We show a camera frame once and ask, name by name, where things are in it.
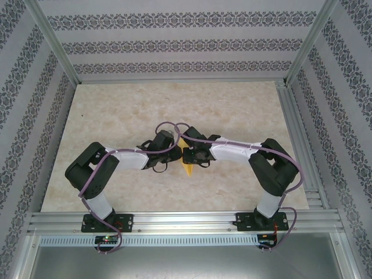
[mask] patterned wallpaper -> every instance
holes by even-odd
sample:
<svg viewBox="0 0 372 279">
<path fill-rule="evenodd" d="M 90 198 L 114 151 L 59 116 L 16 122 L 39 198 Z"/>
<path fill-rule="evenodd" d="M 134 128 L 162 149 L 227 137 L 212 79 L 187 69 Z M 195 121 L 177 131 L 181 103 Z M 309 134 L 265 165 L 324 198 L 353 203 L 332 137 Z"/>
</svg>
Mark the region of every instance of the patterned wallpaper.
<svg viewBox="0 0 372 279">
<path fill-rule="evenodd" d="M 20 0 L 0 1 L 0 278 L 39 211 L 74 88 Z"/>
<path fill-rule="evenodd" d="M 339 1 L 292 84 L 362 278 L 372 278 L 371 15 L 368 1 Z"/>
<path fill-rule="evenodd" d="M 83 81 L 285 77 L 323 2 L 39 1 Z"/>
</svg>

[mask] table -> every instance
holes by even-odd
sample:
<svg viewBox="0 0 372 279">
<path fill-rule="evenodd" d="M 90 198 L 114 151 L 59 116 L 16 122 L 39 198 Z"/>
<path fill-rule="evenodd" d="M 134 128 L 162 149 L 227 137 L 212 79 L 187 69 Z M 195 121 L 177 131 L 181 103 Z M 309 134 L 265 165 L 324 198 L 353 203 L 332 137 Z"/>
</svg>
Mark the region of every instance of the table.
<svg viewBox="0 0 372 279">
<path fill-rule="evenodd" d="M 219 134 L 242 142 L 274 138 L 294 156 L 273 82 L 79 85 L 42 211 L 86 211 L 64 173 L 90 143 L 133 148 L 153 139 L 155 127 L 166 120 L 186 122 L 207 137 Z M 173 162 L 161 174 L 117 171 L 105 194 L 118 212 L 252 210 L 262 188 L 249 166 L 212 162 L 207 169 L 195 166 L 188 177 L 181 162 Z M 303 188 L 288 195 L 284 205 L 308 209 Z"/>
</svg>

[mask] yellow triangular block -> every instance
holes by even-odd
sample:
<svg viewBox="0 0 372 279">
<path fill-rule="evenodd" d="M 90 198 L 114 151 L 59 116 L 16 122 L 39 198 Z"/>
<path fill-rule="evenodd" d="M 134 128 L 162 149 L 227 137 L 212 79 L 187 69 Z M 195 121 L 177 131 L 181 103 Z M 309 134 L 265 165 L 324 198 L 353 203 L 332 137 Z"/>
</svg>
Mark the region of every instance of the yellow triangular block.
<svg viewBox="0 0 372 279">
<path fill-rule="evenodd" d="M 180 138 L 180 140 L 178 142 L 178 146 L 182 149 L 182 152 L 184 151 L 185 147 L 189 147 L 187 145 L 187 143 L 182 138 Z M 184 164 L 184 162 L 182 161 L 182 158 L 180 160 L 181 160 L 182 166 L 184 167 L 185 171 L 187 172 L 187 175 L 191 176 L 193 165 L 192 164 Z"/>
</svg>

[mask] purple cable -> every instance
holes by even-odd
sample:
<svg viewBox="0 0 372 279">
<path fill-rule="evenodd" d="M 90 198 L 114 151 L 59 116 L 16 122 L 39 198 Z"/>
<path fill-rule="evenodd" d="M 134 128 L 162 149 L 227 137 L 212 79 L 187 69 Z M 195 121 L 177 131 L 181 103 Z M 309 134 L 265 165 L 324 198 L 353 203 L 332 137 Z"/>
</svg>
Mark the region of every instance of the purple cable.
<svg viewBox="0 0 372 279">
<path fill-rule="evenodd" d="M 297 211 L 296 211 L 296 209 L 294 209 L 294 208 L 292 208 L 290 206 L 286 206 L 286 207 L 280 208 L 280 209 L 291 209 L 293 211 L 293 213 L 295 214 L 295 216 L 293 218 L 293 222 L 292 222 L 291 226 L 289 227 L 287 233 L 283 236 L 283 238 L 281 239 L 281 241 L 277 245 L 275 245 L 274 247 L 271 248 L 271 247 L 269 247 L 269 246 L 267 246 L 265 244 L 260 244 L 260 246 L 265 247 L 265 250 L 266 251 L 272 251 L 272 250 L 275 250 L 278 247 L 280 247 L 283 244 L 283 242 L 289 237 L 289 234 L 291 233 L 291 231 L 295 227 L 295 224 L 296 224 L 296 221 L 297 221 Z"/>
<path fill-rule="evenodd" d="M 289 157 L 288 155 L 286 155 L 284 153 L 281 153 L 279 151 L 272 150 L 272 149 L 269 149 L 269 148 L 264 148 L 264 147 L 261 147 L 261 146 L 254 146 L 254 145 L 249 145 L 249 144 L 241 144 L 239 142 L 231 142 L 231 141 L 226 141 L 226 142 L 224 142 L 224 141 L 208 141 L 208 140 L 203 140 L 203 139 L 191 138 L 191 137 L 188 137 L 188 136 L 182 134 L 181 131 L 180 131 L 180 129 L 178 128 L 179 125 L 184 125 L 184 126 L 190 128 L 190 126 L 188 124 L 186 124 L 186 123 L 176 123 L 176 124 L 174 124 L 173 122 L 169 122 L 169 121 L 161 122 L 156 127 L 156 129 L 155 129 L 155 133 L 156 134 L 158 133 L 159 127 L 162 126 L 162 125 L 164 125 L 164 124 L 170 124 L 170 125 L 172 125 L 174 127 L 174 130 L 177 133 L 177 140 L 174 142 L 174 144 L 172 146 L 170 146 L 167 149 L 161 150 L 161 151 L 143 151 L 143 150 L 135 150 L 135 149 L 128 149 L 128 148 L 112 150 L 112 151 L 108 152 L 107 154 L 105 154 L 102 157 L 102 159 L 99 161 L 99 163 L 97 164 L 96 168 L 94 169 L 94 171 L 90 175 L 89 179 L 84 184 L 84 186 L 81 189 L 81 191 L 79 192 L 78 196 L 81 198 L 81 201 L 83 202 L 83 204 L 85 205 L 85 207 L 88 209 L 88 211 L 92 214 L 92 216 L 95 217 L 102 224 L 108 226 L 109 228 L 111 228 L 115 232 L 117 232 L 117 234 L 118 234 L 118 236 L 120 238 L 120 241 L 119 241 L 118 246 L 115 246 L 110 251 L 102 252 L 102 251 L 99 250 L 99 245 L 98 245 L 98 247 L 97 247 L 98 253 L 104 253 L 104 254 L 112 253 L 112 252 L 118 250 L 121 247 L 121 244 L 123 243 L 123 236 L 122 236 L 121 232 L 116 227 L 110 225 L 109 223 L 107 223 L 104 220 L 102 220 L 101 218 L 99 218 L 92 211 L 92 209 L 88 205 L 87 201 L 83 198 L 83 195 L 84 195 L 85 190 L 89 187 L 89 184 L 92 182 L 92 180 L 93 180 L 94 176 L 96 175 L 97 171 L 102 166 L 103 162 L 107 159 L 107 157 L 110 156 L 111 154 L 118 153 L 118 152 L 136 152 L 136 153 L 144 153 L 144 154 L 161 154 L 161 153 L 168 152 L 169 150 L 173 149 L 178 144 L 178 142 L 179 142 L 179 140 L 180 140 L 181 137 L 182 138 L 186 138 L 186 139 L 191 140 L 191 141 L 204 142 L 204 143 L 207 143 L 207 144 L 230 144 L 230 145 L 241 146 L 241 147 L 245 147 L 245 148 L 252 148 L 252 149 L 262 150 L 262 151 L 265 151 L 265 152 L 271 152 L 271 153 L 274 153 L 276 155 L 282 156 L 283 158 L 286 158 L 287 160 L 289 160 L 293 165 L 295 165 L 295 167 L 297 167 L 297 169 L 300 172 L 300 176 L 301 176 L 300 181 L 294 187 L 292 187 L 291 189 L 288 189 L 288 190 L 286 190 L 284 192 L 284 194 L 283 194 L 283 196 L 282 196 L 282 198 L 281 198 L 281 200 L 279 202 L 279 207 L 283 203 L 286 194 L 289 193 L 289 192 L 292 192 L 292 191 L 296 190 L 297 188 L 299 188 L 301 186 L 302 182 L 303 182 L 303 171 L 302 171 L 302 168 L 300 167 L 300 165 L 296 161 L 294 161 L 291 157 Z M 295 213 L 295 218 L 294 218 L 294 221 L 292 223 L 292 226 L 289 228 L 289 230 L 286 233 L 286 235 L 283 237 L 283 239 L 280 241 L 280 243 L 277 244 L 275 247 L 280 246 L 281 243 L 283 242 L 283 240 L 285 240 L 288 237 L 288 235 L 292 231 L 292 229 L 293 229 L 293 227 L 294 227 L 294 225 L 296 223 L 296 220 L 297 220 L 297 212 L 296 212 L 296 210 L 294 208 L 287 207 L 287 208 L 283 208 L 283 209 L 292 209 L 294 211 L 294 213 Z"/>
<path fill-rule="evenodd" d="M 297 163 L 296 161 L 294 161 L 290 156 L 282 153 L 282 152 L 279 152 L 279 151 L 276 151 L 276 150 L 273 150 L 273 149 L 269 149 L 269 148 L 265 148 L 265 147 L 261 147 L 261 146 L 255 146 L 255 145 L 249 145 L 249 144 L 241 144 L 240 142 L 231 142 L 231 141 L 208 141 L 208 140 L 204 140 L 204 139 L 196 139 L 196 138 L 191 138 L 191 137 L 188 137 L 184 134 L 181 133 L 180 129 L 178 128 L 178 123 L 174 126 L 174 129 L 176 131 L 176 133 L 181 137 L 181 138 L 186 138 L 188 140 L 191 140 L 191 141 L 196 141 L 196 142 L 204 142 L 206 144 L 230 144 L 230 145 L 235 145 L 235 146 L 240 146 L 240 147 L 245 147 L 245 148 L 252 148 L 252 149 L 257 149 L 257 150 L 262 150 L 262 151 L 265 151 L 265 152 L 270 152 L 270 153 L 274 153 L 276 155 L 279 155 L 285 159 L 287 159 L 288 161 L 290 161 L 297 169 L 298 169 L 298 172 L 300 172 L 300 181 L 295 185 L 293 186 L 292 188 L 286 190 L 284 193 L 283 193 L 283 196 L 281 197 L 281 200 L 279 202 L 279 207 L 282 205 L 282 203 L 284 202 L 284 199 L 285 199 L 285 196 L 289 193 L 289 192 L 292 192 L 296 189 L 298 189 L 301 184 L 303 183 L 303 178 L 304 178 L 304 175 L 303 175 L 303 170 L 301 168 L 301 166 L 299 165 L 299 163 Z"/>
<path fill-rule="evenodd" d="M 160 127 L 161 125 L 163 124 L 172 124 L 174 127 L 176 127 L 176 125 L 185 125 L 187 127 L 190 127 L 188 124 L 186 123 L 177 123 L 177 124 L 174 124 L 172 122 L 169 122 L 169 121 L 166 121 L 166 122 L 162 122 L 158 125 L 158 127 Z M 173 149 L 179 142 L 180 140 L 180 135 L 177 134 L 177 139 L 176 141 L 174 142 L 174 144 L 172 146 L 170 146 L 169 148 L 167 149 L 164 149 L 164 150 L 161 150 L 161 151 L 143 151 L 143 150 L 135 150 L 135 149 L 128 149 L 128 148 L 122 148 L 122 149 L 117 149 L 117 150 L 112 150 L 110 152 L 108 152 L 107 154 L 105 154 L 102 159 L 99 161 L 99 163 L 97 164 L 96 168 L 94 169 L 94 171 L 92 172 L 91 176 L 89 177 L 89 179 L 87 180 L 87 182 L 85 182 L 83 188 L 81 189 L 81 191 L 79 192 L 78 196 L 80 197 L 81 201 L 83 202 L 83 204 L 85 205 L 85 207 L 88 209 L 88 211 L 92 214 L 92 216 L 94 218 L 96 218 L 99 222 L 101 222 L 102 224 L 108 226 L 109 228 L 113 229 L 115 232 L 117 232 L 119 238 L 120 238 L 120 241 L 119 241 L 119 244 L 118 246 L 115 246 L 114 248 L 112 248 L 110 251 L 101 251 L 99 250 L 99 246 L 101 244 L 98 244 L 97 246 L 97 251 L 98 253 L 100 254 L 110 254 L 110 253 L 113 253 L 115 252 L 116 250 L 118 250 L 122 243 L 123 243 L 123 236 L 121 234 L 121 232 L 114 226 L 110 225 L 109 223 L 105 222 L 104 220 L 102 220 L 101 218 L 99 218 L 94 212 L 93 210 L 91 209 L 91 207 L 89 206 L 89 204 L 87 203 L 87 201 L 83 198 L 83 195 L 84 195 L 84 192 L 85 190 L 87 190 L 87 188 L 89 187 L 90 183 L 92 182 L 93 178 L 95 177 L 97 171 L 99 170 L 99 168 L 102 166 L 103 162 L 107 159 L 108 156 L 110 156 L 111 154 L 114 154 L 114 153 L 117 153 L 117 152 L 136 152 L 136 153 L 144 153 L 144 154 L 161 154 L 161 153 L 165 153 L 165 152 L 168 152 L 169 150 Z"/>
</svg>

